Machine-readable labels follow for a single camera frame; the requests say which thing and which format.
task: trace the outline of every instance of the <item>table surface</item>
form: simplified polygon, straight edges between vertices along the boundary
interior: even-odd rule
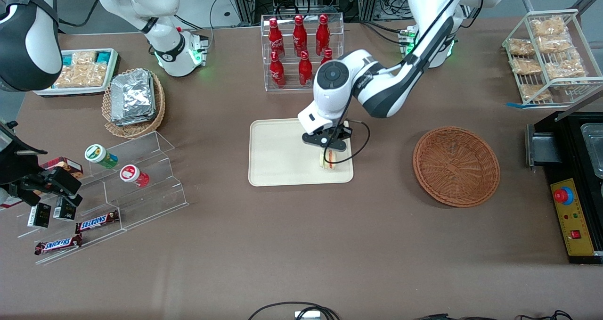
[[[190,206],[47,266],[35,266],[30,241],[16,238],[15,216],[28,207],[2,211],[0,318],[234,320],[298,300],[344,320],[441,312],[510,320],[558,308],[600,319],[603,270],[567,264],[543,171],[525,167],[523,129],[551,110],[505,106],[519,95],[500,43],[518,21],[478,19],[461,30],[450,59],[388,120],[353,102],[349,117],[372,131],[355,177],[297,187],[247,179],[250,124],[295,117],[312,100],[265,92],[257,28],[216,30],[208,66],[179,79],[147,54],[142,34],[62,36],[63,49],[111,47],[121,71],[157,73],[167,99],[159,132],[176,147],[169,155]],[[366,48],[386,66],[399,61],[396,45],[358,24],[345,28],[347,51]],[[100,107],[99,96],[29,93],[17,131],[50,152],[42,162],[84,163],[89,144],[123,142],[105,131]],[[481,206],[443,206],[415,179],[416,142],[444,125],[477,133],[498,156],[500,186]],[[292,319],[297,309],[260,318]]]

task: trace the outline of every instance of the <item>black machine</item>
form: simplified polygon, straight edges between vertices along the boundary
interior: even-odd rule
[[[544,167],[569,262],[603,264],[603,112],[560,113],[528,125],[528,162]]]
[[[77,194],[81,182],[61,167],[45,170],[38,165],[37,155],[47,154],[28,146],[14,133],[17,122],[0,120],[0,189],[35,206],[40,197],[35,190],[62,196],[69,204],[79,206],[82,197]]]

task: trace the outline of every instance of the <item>snickers bar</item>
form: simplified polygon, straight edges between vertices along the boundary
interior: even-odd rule
[[[75,246],[81,247],[80,234],[74,237],[65,238],[63,240],[53,242],[40,242],[36,245],[36,251],[34,253],[36,255],[42,255],[52,251],[62,251],[63,249]]]
[[[95,217],[94,219],[90,219],[88,221],[84,221],[82,223],[75,224],[75,233],[80,234],[86,230],[90,230],[95,227],[100,227],[106,225],[108,223],[113,223],[115,221],[119,221],[119,211],[115,210],[111,213],[107,213],[101,215],[99,217]]]

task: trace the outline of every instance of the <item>acrylic bottle rack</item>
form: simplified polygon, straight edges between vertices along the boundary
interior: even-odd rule
[[[170,159],[165,153],[173,148],[174,146],[156,131],[108,148],[108,152],[118,157],[118,165],[105,169],[90,163],[90,175],[81,180],[82,186],[78,191],[83,201],[76,210],[75,221],[62,221],[51,217],[48,228],[36,229],[27,227],[28,212],[19,215],[18,237],[31,243],[32,259],[36,264],[56,262],[188,206],[182,183],[174,177]],[[134,183],[126,183],[119,178],[119,170],[127,164],[134,164],[140,171],[149,175],[150,182],[146,187],[138,188]],[[54,210],[56,199],[54,195],[44,195],[41,202],[52,206]],[[87,221],[114,210],[119,211],[119,221],[82,232],[81,247],[71,247],[41,256],[34,255],[37,243],[75,236],[76,222]]]
[[[262,15],[262,24],[260,26],[262,32],[262,61],[264,68],[264,86],[266,91],[276,90],[312,90],[312,83],[307,87],[301,86],[299,82],[299,62],[295,49],[293,48],[293,28],[295,28],[296,14],[287,15]],[[308,53],[310,54],[310,62],[312,63],[312,77],[316,75],[316,71],[323,60],[323,56],[316,55],[316,30],[319,23],[318,18],[322,14],[308,14],[304,19],[304,27],[308,33]],[[343,55],[343,14],[342,13],[325,13],[329,17],[329,47],[333,49],[333,59]],[[269,40],[269,20],[276,17],[278,20],[278,28],[283,34],[283,43],[285,45],[285,57],[280,60],[285,69],[286,84],[284,88],[278,88],[274,84],[270,75],[270,48]]]

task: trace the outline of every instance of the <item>wicker basket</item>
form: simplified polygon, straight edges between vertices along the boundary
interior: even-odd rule
[[[129,74],[135,69],[130,69],[124,74]],[[153,74],[153,84],[155,89],[155,108],[157,109],[157,116],[150,122],[137,123],[132,125],[126,125],[119,127],[111,122],[111,86],[105,90],[103,95],[103,117],[108,121],[105,124],[105,128],[117,137],[123,137],[128,139],[134,139],[144,134],[155,131],[163,121],[163,115],[165,114],[165,95],[163,93],[163,87],[157,78],[157,75]]]
[[[416,144],[413,168],[436,200],[455,207],[488,200],[500,182],[495,153],[480,137],[458,127],[429,131]]]

